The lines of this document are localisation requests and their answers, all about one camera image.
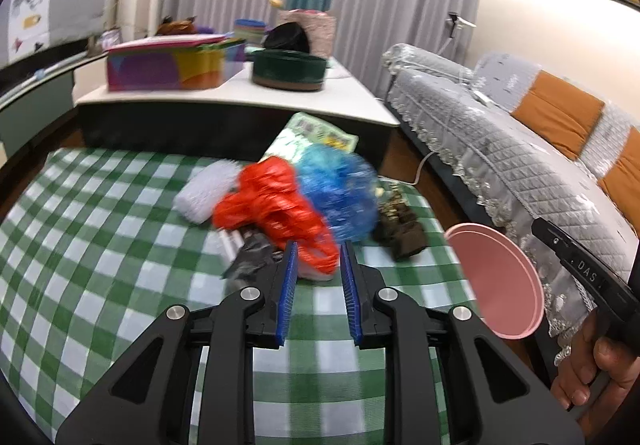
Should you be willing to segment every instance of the brown stuffed toy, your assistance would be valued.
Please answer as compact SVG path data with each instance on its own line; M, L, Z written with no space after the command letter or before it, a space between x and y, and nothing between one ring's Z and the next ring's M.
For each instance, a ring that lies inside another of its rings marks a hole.
M162 24L158 28L156 35L193 35L198 30L194 24L196 18L187 18L185 21L174 21L171 16L162 20Z

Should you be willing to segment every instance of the white counter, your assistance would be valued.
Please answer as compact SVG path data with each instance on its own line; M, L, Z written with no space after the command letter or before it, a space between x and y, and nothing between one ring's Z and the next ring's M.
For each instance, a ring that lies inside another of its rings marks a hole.
M251 63L222 86L197 91L138 91L109 93L106 86L76 99L75 105L105 102L185 101L244 104L310 114L353 118L371 124L398 126L399 122L381 101L353 77L343 66L334 62L327 71L324 88L318 92L292 92L264 88L251 82Z

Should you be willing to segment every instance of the pink basket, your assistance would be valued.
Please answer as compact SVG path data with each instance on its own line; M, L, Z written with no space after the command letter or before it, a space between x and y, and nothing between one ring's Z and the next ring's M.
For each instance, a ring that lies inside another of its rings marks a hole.
M484 225L445 232L478 298L484 322L503 339L523 339L542 322L544 295L536 269L510 239Z
M334 52L337 20L325 13L310 13L305 10L280 10L278 25L296 22L305 29L309 39L311 55L328 59Z

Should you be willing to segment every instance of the colorful box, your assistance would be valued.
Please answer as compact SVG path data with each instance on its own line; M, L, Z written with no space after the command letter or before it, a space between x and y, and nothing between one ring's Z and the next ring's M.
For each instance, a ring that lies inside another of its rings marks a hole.
M167 35L110 48L109 91L216 88L242 70L245 42L223 35Z
M254 19L236 19L234 37L245 39L249 46L261 46L266 23Z

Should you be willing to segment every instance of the yellow small object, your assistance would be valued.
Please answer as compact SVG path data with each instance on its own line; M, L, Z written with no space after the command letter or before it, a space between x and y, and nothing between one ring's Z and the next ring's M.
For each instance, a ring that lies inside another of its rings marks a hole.
M23 22L22 26L26 30L27 28L31 28L32 26L36 26L36 24L38 24L40 22L40 19L42 19L41 15L34 14L33 16L29 16L28 18L24 19L24 22Z
M345 151L347 149L347 144L333 135L325 136L322 142L330 148L340 149L341 151Z

